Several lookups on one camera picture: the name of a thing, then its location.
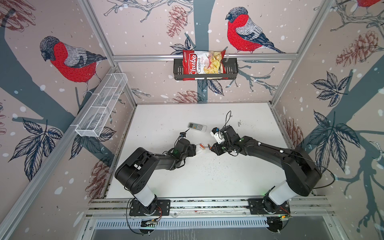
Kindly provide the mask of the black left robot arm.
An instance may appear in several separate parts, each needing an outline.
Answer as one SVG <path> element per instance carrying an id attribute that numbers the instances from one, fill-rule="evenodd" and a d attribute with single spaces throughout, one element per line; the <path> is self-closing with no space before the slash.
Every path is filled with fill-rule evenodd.
<path id="1" fill-rule="evenodd" d="M 187 139 L 179 139 L 176 145 L 163 154 L 155 154 L 137 148 L 115 171 L 115 179 L 150 212 L 156 207 L 157 196 L 147 186 L 156 170 L 173 171 L 183 167 L 186 158 L 197 154 L 197 146 Z"/>

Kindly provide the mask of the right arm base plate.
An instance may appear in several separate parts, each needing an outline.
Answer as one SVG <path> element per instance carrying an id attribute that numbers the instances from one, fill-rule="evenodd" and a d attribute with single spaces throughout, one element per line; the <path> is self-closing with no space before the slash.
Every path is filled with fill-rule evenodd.
<path id="1" fill-rule="evenodd" d="M 264 198 L 247 199 L 248 209 L 251 215 L 290 215 L 290 205 L 285 201 L 281 205 L 276 205 L 272 200 Z"/>

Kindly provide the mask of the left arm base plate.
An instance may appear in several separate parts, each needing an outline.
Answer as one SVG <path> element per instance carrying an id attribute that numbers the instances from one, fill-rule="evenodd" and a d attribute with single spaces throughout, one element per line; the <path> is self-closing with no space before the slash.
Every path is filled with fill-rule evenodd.
<path id="1" fill-rule="evenodd" d="M 169 216 L 171 201 L 170 200 L 158 200 L 155 198 L 149 206 L 144 206 L 137 199 L 133 199 L 129 205 L 130 217 L 152 217 L 152 216 Z"/>

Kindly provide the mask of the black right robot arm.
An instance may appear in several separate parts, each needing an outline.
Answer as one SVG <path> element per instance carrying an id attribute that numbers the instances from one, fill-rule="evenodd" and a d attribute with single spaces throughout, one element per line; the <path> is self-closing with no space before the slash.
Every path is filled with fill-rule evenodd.
<path id="1" fill-rule="evenodd" d="M 218 156 L 228 153 L 256 157 L 284 170 L 286 180 L 263 197 L 263 208 L 268 213 L 276 212 L 293 197 L 307 197 L 322 178 L 320 168 L 302 148 L 283 149 L 248 136 L 240 137 L 231 126 L 213 128 L 211 136 L 217 141 L 211 151 Z"/>

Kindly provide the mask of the grey-faced white remote control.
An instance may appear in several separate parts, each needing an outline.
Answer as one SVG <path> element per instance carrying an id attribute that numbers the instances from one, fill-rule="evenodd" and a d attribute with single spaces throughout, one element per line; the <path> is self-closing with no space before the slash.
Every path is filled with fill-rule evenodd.
<path id="1" fill-rule="evenodd" d="M 188 128 L 194 131 L 199 131 L 199 132 L 206 132 L 207 126 L 206 125 L 201 125 L 197 123 L 188 123 Z"/>

